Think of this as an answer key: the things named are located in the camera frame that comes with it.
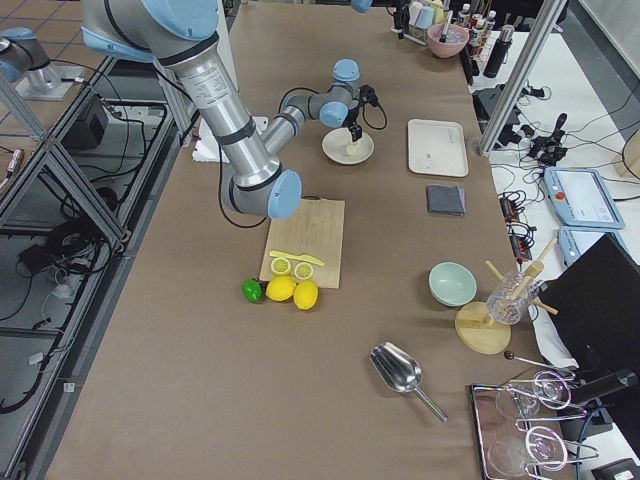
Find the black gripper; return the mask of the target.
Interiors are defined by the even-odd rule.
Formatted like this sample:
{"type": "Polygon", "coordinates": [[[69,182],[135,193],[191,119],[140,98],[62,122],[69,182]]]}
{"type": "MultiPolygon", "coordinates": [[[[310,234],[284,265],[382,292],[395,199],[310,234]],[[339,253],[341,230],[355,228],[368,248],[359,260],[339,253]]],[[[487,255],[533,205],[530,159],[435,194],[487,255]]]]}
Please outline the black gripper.
{"type": "Polygon", "coordinates": [[[359,142],[363,135],[362,127],[360,126],[358,120],[362,106],[363,101],[360,98],[353,99],[348,105],[348,113],[342,123],[342,126],[344,128],[349,128],[351,141],[353,143],[359,142]]]}

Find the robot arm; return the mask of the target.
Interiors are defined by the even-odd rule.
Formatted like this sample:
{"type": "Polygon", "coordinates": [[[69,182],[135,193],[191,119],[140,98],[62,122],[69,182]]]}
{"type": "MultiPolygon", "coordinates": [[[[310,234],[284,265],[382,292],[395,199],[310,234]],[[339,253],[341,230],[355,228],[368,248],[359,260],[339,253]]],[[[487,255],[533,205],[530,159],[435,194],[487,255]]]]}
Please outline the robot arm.
{"type": "Polygon", "coordinates": [[[395,0],[350,0],[352,9],[359,13],[366,13],[373,7],[395,8],[398,4],[395,0]]]}
{"type": "Polygon", "coordinates": [[[294,214],[302,180],[282,166],[278,154],[309,120],[343,126],[360,92],[354,60],[338,61],[327,92],[292,97],[260,133],[218,53],[226,23],[217,2],[84,1],[81,8],[89,48],[129,61],[158,62],[181,81],[229,161],[219,192],[230,208],[271,219],[294,214]]]}

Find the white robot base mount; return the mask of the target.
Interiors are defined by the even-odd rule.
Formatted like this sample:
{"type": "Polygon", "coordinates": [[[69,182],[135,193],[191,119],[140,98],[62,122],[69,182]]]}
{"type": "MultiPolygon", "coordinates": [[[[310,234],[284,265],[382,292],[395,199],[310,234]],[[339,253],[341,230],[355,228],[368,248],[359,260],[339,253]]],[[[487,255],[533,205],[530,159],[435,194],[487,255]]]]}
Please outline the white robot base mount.
{"type": "Polygon", "coordinates": [[[217,35],[196,59],[196,73],[183,85],[191,94],[223,154],[237,172],[269,162],[270,154],[240,97],[229,33],[221,1],[209,1],[214,18],[206,24],[217,35]]]}

